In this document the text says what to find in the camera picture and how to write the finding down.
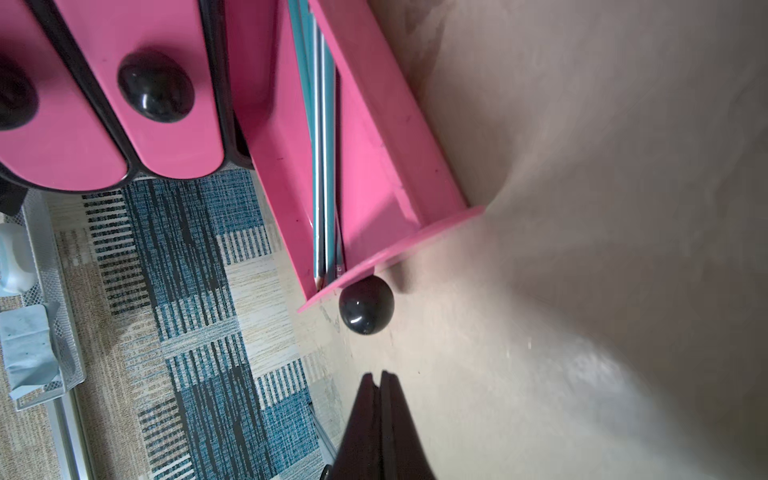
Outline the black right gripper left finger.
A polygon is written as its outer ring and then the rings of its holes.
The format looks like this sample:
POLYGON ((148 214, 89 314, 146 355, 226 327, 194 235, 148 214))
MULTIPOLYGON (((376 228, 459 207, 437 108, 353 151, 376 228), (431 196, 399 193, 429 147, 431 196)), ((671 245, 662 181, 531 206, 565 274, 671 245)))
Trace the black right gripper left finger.
POLYGON ((362 376, 329 479, 381 478, 380 390, 371 373, 362 376))

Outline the green pencil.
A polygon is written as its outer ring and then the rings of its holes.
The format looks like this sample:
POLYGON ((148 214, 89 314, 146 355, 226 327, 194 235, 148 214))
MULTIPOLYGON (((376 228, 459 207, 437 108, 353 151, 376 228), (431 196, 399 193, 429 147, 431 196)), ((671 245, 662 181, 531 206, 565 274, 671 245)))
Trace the green pencil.
POLYGON ((335 227, 335 259, 336 277, 340 277, 345 272, 346 267, 344 259, 343 239, 339 226, 335 227))
POLYGON ((324 159, 324 202, 327 219, 326 225, 326 284, 330 284, 337 276, 337 234, 335 220, 335 66, 329 52, 327 42, 322 33, 319 34, 320 67, 321 67, 321 100, 323 126, 323 159, 324 159))
POLYGON ((310 14, 310 61, 311 61, 311 86, 313 99, 313 127, 314 127, 314 147, 313 147, 313 187, 314 187, 314 209, 315 209, 315 285, 317 290, 324 286, 326 275, 325 261, 325 213, 324 213, 324 186, 323 186, 323 160, 322 160, 322 133, 321 133, 321 85, 319 80, 320 67, 317 50, 317 22, 313 14, 310 14))
POLYGON ((302 89, 303 102, 305 107, 305 114, 307 119, 308 131, 310 141, 314 142, 315 129, 314 129, 314 110, 313 110, 313 98, 312 87, 310 82, 310 70, 309 70, 309 57, 307 53, 307 43, 305 41, 304 33, 304 21, 302 16, 301 2, 299 0, 288 0, 289 15, 291 20, 291 27, 294 39, 294 48, 297 58, 297 65, 299 71, 299 78, 302 89))

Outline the pink top drawer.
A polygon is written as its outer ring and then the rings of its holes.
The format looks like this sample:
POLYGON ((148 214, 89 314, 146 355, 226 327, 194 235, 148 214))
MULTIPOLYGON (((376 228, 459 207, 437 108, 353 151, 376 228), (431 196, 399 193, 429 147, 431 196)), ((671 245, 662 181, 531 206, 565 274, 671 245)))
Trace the pink top drawer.
POLYGON ((129 163, 24 1, 1 3, 1 176, 25 187, 93 192, 129 163))

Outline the black drawer cabinet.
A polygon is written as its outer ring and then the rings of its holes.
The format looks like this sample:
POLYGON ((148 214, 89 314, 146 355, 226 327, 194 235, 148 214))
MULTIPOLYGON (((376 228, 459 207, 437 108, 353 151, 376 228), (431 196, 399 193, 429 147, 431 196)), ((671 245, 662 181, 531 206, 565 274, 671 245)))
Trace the black drawer cabinet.
MULTIPOLYGON (((104 126, 112 136, 115 144, 129 163, 129 174, 125 180, 115 187, 99 191, 110 190, 128 184, 141 177, 162 178, 170 180, 194 180, 174 179, 163 177, 149 171, 140 161, 134 147, 127 137, 120 121, 101 89, 99 82, 94 77, 85 57, 70 33, 56 4, 59 1, 24 1, 36 16, 40 25, 44 28, 51 42, 59 52, 59 55, 70 69, 78 85, 89 99, 104 126)), ((221 1, 195 1, 199 5, 202 30, 208 55, 208 64, 215 95, 216 108, 219 119, 221 139, 224 147, 224 160, 222 165, 213 173, 221 170, 227 164, 247 166, 248 155, 242 148, 238 139, 237 123, 232 106, 232 94, 228 74, 228 54, 226 44, 225 5, 221 1)), ((40 189, 25 187, 10 182, 1 176, 3 184, 14 184, 27 189, 40 189)), ((95 193, 93 192, 61 192, 61 193, 95 193)))

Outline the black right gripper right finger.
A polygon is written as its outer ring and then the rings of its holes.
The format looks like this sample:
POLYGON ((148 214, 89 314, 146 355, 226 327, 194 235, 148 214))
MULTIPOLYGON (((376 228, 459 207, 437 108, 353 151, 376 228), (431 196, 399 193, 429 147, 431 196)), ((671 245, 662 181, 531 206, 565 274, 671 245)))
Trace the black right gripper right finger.
POLYGON ((401 383, 387 371, 381 376, 380 406, 383 479, 435 479, 401 383))

